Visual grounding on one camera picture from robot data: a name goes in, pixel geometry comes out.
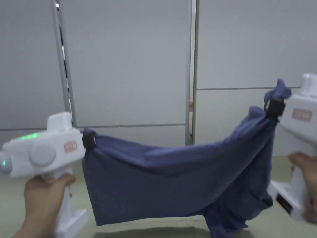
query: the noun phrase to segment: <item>gray floor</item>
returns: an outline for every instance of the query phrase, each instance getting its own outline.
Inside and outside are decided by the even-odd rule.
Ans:
[[[78,238],[143,238],[143,237],[210,237],[203,217],[147,219],[122,224],[97,227],[89,201],[81,164],[74,166],[77,182],[71,187],[74,209],[86,208],[89,222]],[[274,158],[272,177],[280,181],[290,179],[290,164],[285,157]],[[24,219],[23,189],[25,180],[8,180],[0,176],[0,237],[9,238]],[[248,222],[249,228],[237,234],[237,238],[313,238],[317,226],[291,220],[282,208],[275,204]]]

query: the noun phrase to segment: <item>white base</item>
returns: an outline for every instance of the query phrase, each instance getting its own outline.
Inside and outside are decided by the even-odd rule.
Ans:
[[[306,220],[304,217],[304,206],[293,196],[293,190],[289,183],[271,181],[268,193],[274,200],[277,200],[293,219],[297,221]]]
[[[76,211],[72,219],[57,227],[56,238],[74,238],[87,222],[87,211]]]

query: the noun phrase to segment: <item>red label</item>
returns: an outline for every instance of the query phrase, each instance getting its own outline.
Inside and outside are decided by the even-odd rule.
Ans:
[[[77,150],[77,143],[76,141],[70,141],[70,142],[66,142],[64,144],[64,149],[66,153],[70,153],[72,151]]]
[[[307,109],[294,108],[292,117],[295,120],[303,122],[311,122],[313,117],[313,112]]]

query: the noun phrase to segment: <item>hand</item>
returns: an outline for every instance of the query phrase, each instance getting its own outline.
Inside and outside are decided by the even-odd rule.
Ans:
[[[309,157],[303,153],[291,154],[288,158],[293,165],[300,167],[303,171],[303,176],[312,198],[312,206],[317,213],[317,158]]]
[[[42,238],[52,235],[65,188],[75,180],[75,177],[69,174],[61,176],[52,183],[45,182],[41,177],[29,180],[24,191],[25,220],[14,238]]]

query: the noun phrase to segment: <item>blue cloth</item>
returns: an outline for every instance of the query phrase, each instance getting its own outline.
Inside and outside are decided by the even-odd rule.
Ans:
[[[278,80],[264,100],[290,95]],[[82,164],[97,225],[203,215],[214,238],[246,228],[273,204],[266,190],[276,125],[251,107],[232,135],[208,145],[164,148],[96,134]]]

